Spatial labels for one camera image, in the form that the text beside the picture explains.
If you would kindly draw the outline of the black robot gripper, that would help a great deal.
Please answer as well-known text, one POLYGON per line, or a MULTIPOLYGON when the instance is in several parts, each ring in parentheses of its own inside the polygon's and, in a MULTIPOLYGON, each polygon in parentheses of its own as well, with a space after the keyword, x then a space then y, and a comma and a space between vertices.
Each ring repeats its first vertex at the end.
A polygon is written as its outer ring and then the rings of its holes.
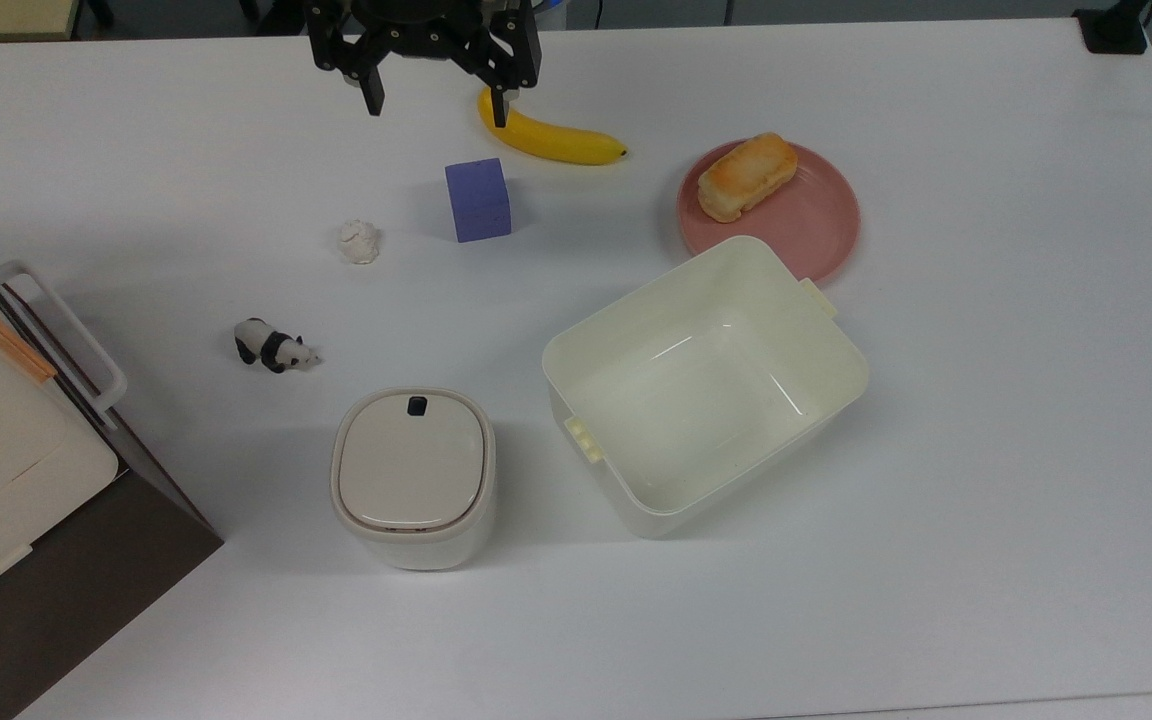
POLYGON ((385 101, 389 56, 452 61, 488 86, 488 126, 506 128, 509 101, 538 83, 541 50, 529 1, 306 1, 314 65, 357 83, 367 113, 385 101))

